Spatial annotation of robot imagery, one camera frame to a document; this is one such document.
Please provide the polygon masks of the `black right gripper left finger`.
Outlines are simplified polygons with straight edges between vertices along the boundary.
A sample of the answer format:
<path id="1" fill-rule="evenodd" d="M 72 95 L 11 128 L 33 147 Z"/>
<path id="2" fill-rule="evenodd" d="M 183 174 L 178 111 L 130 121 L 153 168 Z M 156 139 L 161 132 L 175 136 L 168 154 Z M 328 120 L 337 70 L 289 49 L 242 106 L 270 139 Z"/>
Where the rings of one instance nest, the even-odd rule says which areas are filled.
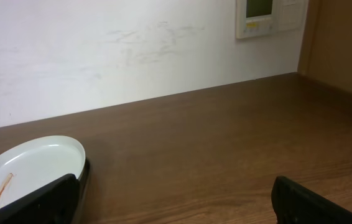
<path id="1" fill-rule="evenodd" d="M 0 208 L 0 224 L 71 224 L 79 197 L 78 179 L 64 175 Z"/>

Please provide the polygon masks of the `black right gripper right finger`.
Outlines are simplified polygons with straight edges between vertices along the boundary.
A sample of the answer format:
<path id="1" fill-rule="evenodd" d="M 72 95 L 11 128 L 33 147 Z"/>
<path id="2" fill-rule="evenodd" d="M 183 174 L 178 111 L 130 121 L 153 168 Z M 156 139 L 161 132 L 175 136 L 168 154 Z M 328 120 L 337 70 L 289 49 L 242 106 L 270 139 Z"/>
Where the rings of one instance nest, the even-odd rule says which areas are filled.
<path id="1" fill-rule="evenodd" d="M 276 177 L 271 202 L 277 224 L 352 224 L 352 212 L 285 176 Z"/>

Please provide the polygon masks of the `pale green stained plate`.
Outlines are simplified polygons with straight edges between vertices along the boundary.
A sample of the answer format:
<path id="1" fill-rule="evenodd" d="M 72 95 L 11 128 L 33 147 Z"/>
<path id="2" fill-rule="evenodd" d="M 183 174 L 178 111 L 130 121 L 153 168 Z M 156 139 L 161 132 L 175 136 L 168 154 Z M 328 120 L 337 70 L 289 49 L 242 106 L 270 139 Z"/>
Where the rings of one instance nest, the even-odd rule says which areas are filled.
<path id="1" fill-rule="evenodd" d="M 0 209 L 65 174 L 80 177 L 86 156 L 68 136 L 27 141 L 0 154 Z"/>

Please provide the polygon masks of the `brown serving tray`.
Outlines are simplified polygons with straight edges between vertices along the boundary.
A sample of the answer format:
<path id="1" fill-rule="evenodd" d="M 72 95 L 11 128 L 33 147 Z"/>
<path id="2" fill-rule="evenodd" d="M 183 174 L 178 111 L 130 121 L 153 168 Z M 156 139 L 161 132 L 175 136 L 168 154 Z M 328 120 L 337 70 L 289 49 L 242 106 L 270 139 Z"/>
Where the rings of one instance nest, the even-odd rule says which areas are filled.
<path id="1" fill-rule="evenodd" d="M 88 186 L 90 183 L 90 175 L 91 175 L 91 164 L 88 159 L 85 159 L 85 165 L 78 179 L 80 183 L 79 199 L 73 216 L 72 224 L 79 224 L 81 221 L 83 207 L 86 199 L 86 192 L 88 190 Z"/>

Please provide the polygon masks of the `white wall control panel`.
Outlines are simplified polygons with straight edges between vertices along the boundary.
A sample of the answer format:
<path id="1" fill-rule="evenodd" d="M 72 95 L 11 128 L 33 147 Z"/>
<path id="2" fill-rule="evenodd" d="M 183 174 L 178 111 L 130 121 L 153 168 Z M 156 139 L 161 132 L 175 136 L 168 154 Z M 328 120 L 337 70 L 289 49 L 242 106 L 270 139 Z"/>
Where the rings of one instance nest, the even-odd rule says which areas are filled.
<path id="1" fill-rule="evenodd" d="M 278 3 L 277 0 L 236 0 L 236 38 L 275 33 Z"/>

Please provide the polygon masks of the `white wall switch plate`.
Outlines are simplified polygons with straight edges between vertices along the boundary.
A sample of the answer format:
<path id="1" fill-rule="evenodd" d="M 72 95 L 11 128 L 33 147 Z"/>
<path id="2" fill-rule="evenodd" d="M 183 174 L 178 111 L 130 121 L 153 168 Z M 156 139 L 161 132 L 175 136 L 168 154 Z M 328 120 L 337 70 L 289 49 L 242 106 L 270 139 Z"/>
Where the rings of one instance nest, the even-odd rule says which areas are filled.
<path id="1" fill-rule="evenodd" d="M 279 0 L 278 31 L 298 29 L 305 12 L 305 0 Z"/>

